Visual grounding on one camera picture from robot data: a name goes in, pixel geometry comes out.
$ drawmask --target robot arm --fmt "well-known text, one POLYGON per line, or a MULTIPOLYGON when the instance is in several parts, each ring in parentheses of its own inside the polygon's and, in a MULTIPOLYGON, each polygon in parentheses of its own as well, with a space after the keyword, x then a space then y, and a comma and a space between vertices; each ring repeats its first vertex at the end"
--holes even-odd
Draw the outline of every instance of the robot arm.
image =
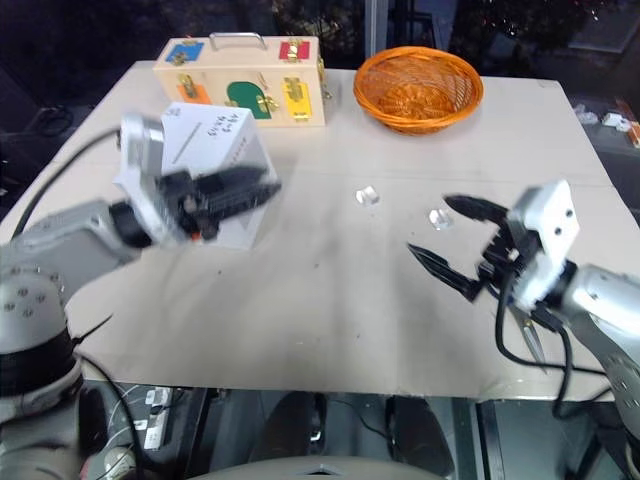
POLYGON ((139 115, 124 117, 120 138, 118 182, 128 201, 63 211, 0 247, 2 478, 76 478, 81 461, 101 448, 92 440, 100 433, 96 416, 82 415, 95 410, 96 399, 81 388, 67 329, 65 305, 74 293, 152 244, 215 238, 220 222, 263 205, 280 188, 253 166, 162 176, 162 125, 139 115))
POLYGON ((414 245, 409 249, 436 278, 474 301, 487 287, 507 303, 550 328, 566 328, 598 359, 611 382, 616 407, 638 450, 640 439, 640 285, 599 267, 578 268, 566 255, 578 234, 569 185, 562 181, 527 190, 507 211, 483 199, 455 195, 451 208, 474 220, 491 221, 498 234, 483 253, 478 280, 414 245), (504 279, 515 274, 509 292, 504 279))

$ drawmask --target wooden box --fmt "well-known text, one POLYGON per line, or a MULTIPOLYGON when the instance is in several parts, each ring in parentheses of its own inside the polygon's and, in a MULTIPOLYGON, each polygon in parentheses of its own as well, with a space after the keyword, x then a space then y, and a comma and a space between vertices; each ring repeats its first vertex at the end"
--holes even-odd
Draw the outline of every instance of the wooden box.
POLYGON ((324 125, 317 37, 174 38, 153 70, 174 101, 248 108, 261 126, 324 125))

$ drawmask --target metal frame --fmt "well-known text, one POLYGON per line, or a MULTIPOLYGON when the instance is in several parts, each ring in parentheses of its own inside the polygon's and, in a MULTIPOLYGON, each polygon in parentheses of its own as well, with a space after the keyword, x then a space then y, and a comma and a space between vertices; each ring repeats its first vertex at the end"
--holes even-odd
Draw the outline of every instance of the metal frame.
POLYGON ((387 48, 389 0, 364 2, 364 56, 369 58, 387 48))
POLYGON ((505 480, 495 403, 487 401, 476 404, 476 413, 480 429, 484 476, 491 480, 505 480))
POLYGON ((203 462, 196 460, 200 457, 202 435, 207 423, 209 407, 216 396, 217 390, 210 388, 195 388, 191 393, 185 426, 178 446, 178 458, 174 470, 176 480, 201 475, 208 471, 206 462, 203 470, 201 466, 203 462))

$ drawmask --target black cable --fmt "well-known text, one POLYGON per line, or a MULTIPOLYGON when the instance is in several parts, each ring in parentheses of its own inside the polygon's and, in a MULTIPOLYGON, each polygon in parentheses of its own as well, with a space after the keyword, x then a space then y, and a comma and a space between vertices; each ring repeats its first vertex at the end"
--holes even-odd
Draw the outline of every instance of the black cable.
POLYGON ((545 368, 555 368, 563 371, 562 382, 560 383, 560 389, 558 390, 558 395, 553 401, 552 412, 555 418, 565 420, 571 417, 575 417, 584 412, 584 410, 591 405, 593 402, 603 397, 609 391, 611 391, 611 387, 607 387, 606 389, 599 392, 594 397, 585 400, 583 402, 579 402, 578 405, 570 408, 569 410, 562 412, 562 406, 564 405, 564 397, 566 396, 567 389, 569 387, 569 382, 571 380, 572 371, 579 371, 583 373, 593 373, 597 375, 604 375, 604 372, 599 370, 593 370, 590 368, 576 367, 573 365, 573 349, 571 348, 571 339, 569 338, 569 334, 564 328, 558 330, 558 334, 562 338, 562 345, 564 347, 564 355, 565 355, 565 364, 555 364, 555 363, 542 363, 542 362, 532 362, 529 360, 525 360, 520 358, 513 353, 511 353, 504 345, 503 339, 503 330, 504 330, 504 316, 507 308, 506 299, 510 297, 511 290, 513 289, 513 284, 516 280, 516 272, 511 271, 508 275, 505 276, 502 287, 500 289, 500 297, 498 298, 498 310, 496 312, 496 345, 498 350, 502 355, 507 357, 509 360, 518 363, 520 365, 528 366, 528 367, 545 367, 545 368))
POLYGON ((87 357, 84 353, 80 353, 76 351, 75 354, 78 356, 78 358, 82 359, 84 362, 87 362, 95 370, 97 370, 98 373, 100 373, 100 375, 107 382, 111 392, 122 403, 122 409, 124 410, 125 417, 127 418, 127 424, 129 426, 129 430, 131 431, 131 437, 132 437, 132 443, 133 443, 133 456, 135 457, 135 461, 136 461, 136 478, 137 480, 144 480, 144 469, 142 466, 142 462, 144 459, 144 452, 142 450, 140 437, 138 437, 138 432, 136 431, 136 426, 133 421, 133 415, 131 414, 131 409, 129 408, 129 405, 127 405, 127 402, 125 401, 124 397, 120 393, 120 390, 118 390, 118 387, 116 386, 115 382, 111 379, 111 377, 105 371, 104 368, 102 368, 95 360, 92 360, 91 358, 87 357))
POLYGON ((358 417, 358 419, 360 419, 360 423, 362 424, 362 426, 364 428, 366 428, 367 430, 369 430, 370 432, 375 433, 376 435, 380 435, 382 438, 385 439, 385 441, 390 442, 391 438, 389 437, 389 435, 387 435, 386 433, 378 430, 377 428, 374 428, 372 426, 370 426, 365 419, 362 417, 362 415, 360 414, 360 412, 358 411, 358 409, 355 407, 355 405, 353 405, 352 403, 346 402, 344 400, 337 400, 335 398, 331 398, 329 399, 330 402, 335 402, 335 403, 342 403, 343 405, 347 405, 349 407, 351 407, 351 409, 353 410, 353 413, 356 414, 356 416, 358 417))
MULTIPOLYGON (((498 347, 498 351, 519 365, 524 365, 526 367, 544 367, 556 370, 564 370, 564 365, 560 363, 542 363, 542 362, 534 362, 531 360, 525 360, 524 358, 520 358, 517 355, 513 354, 511 351, 507 349, 504 344, 504 317, 507 309, 507 301, 511 295, 511 290, 513 289, 513 284, 516 280, 516 272, 512 271, 508 275, 505 275, 504 280, 502 282, 502 286, 500 288, 500 296, 498 297, 498 310, 496 311, 496 325, 495 325, 495 341, 496 346, 498 347)), ((576 367, 572 366, 572 369, 576 372, 581 373, 591 373, 593 375, 601 375, 606 376, 606 374, 602 370, 595 370, 593 368, 586 367, 576 367)))
POLYGON ((558 334, 562 339, 562 346, 564 347, 564 370, 562 374, 562 382, 560 382, 560 389, 558 390, 556 399, 553 401, 551 412, 553 413, 553 416, 555 418, 562 419, 560 410, 562 409, 564 397, 567 394, 569 382, 571 381, 571 372, 573 367, 573 349, 571 348, 571 339, 569 338, 569 334, 567 333, 567 331, 564 328, 561 328, 558 330, 558 334))
MULTIPOLYGON (((569 418, 577 417, 578 415, 583 414, 584 411, 589 406, 591 406, 594 402, 604 397, 609 392, 611 392, 611 387, 607 387, 600 390, 598 393, 596 393, 593 397, 589 398, 588 400, 582 400, 580 402, 575 402, 574 405, 568 405, 567 407, 564 408, 564 412, 561 412, 560 410, 558 410, 557 418, 561 420, 567 420, 569 418)), ((598 424, 599 427, 614 428, 608 425, 603 425, 597 420, 596 420, 596 423, 598 424)))
POLYGON ((85 143, 79 150, 77 150, 76 153, 74 153, 65 163, 63 163, 62 166, 42 184, 42 186, 29 201, 29 204, 24 209, 24 212, 22 212, 22 216, 20 217, 20 220, 18 220, 16 229, 13 231, 13 235, 11 236, 12 240, 24 231, 24 227, 27 225, 27 222, 29 221, 31 214, 38 205, 38 202, 40 201, 40 199, 42 199, 43 195, 47 192, 49 187, 51 187, 51 185, 53 185, 54 182, 58 178, 60 178, 60 175, 62 175, 71 165, 73 165, 76 160, 78 160, 78 158, 80 158, 91 147, 93 147, 97 143, 100 143, 106 138, 109 138, 111 135, 117 134, 119 131, 119 128, 114 128, 101 133, 97 137, 89 140, 89 142, 85 143))

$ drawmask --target white tabletop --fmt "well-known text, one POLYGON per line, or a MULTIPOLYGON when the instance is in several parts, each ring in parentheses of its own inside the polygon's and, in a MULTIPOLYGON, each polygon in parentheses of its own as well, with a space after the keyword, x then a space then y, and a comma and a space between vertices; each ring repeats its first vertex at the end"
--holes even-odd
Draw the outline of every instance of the white tabletop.
MULTIPOLYGON (((475 304, 431 278, 410 241, 468 275, 494 227, 453 213, 436 231, 427 212, 445 193, 505 206, 528 185, 566 178, 582 230, 571 257, 640 272, 640 231, 611 185, 556 82, 485 78, 467 120, 436 135, 406 137, 366 116, 352 95, 354 72, 329 71, 334 98, 326 127, 262 129, 283 182, 249 252, 151 248, 142 259, 88 285, 69 305, 70 328, 113 319, 82 348, 119 381, 231 388, 405 393, 474 398, 553 397, 559 375, 503 359, 493 340, 495 300, 475 304), (380 202, 355 191, 373 185, 380 202)), ((151 71, 134 65, 60 150, 0 227, 7 241, 28 197, 89 138, 127 111, 159 116, 169 100, 151 71)), ((97 196, 119 154, 94 148, 51 188, 33 219, 97 196)), ((539 331, 548 360, 557 338, 539 331)), ((528 351, 508 321, 506 343, 528 351)), ((574 340, 575 363, 597 366, 574 340)), ((603 380, 574 375, 570 397, 603 380)))

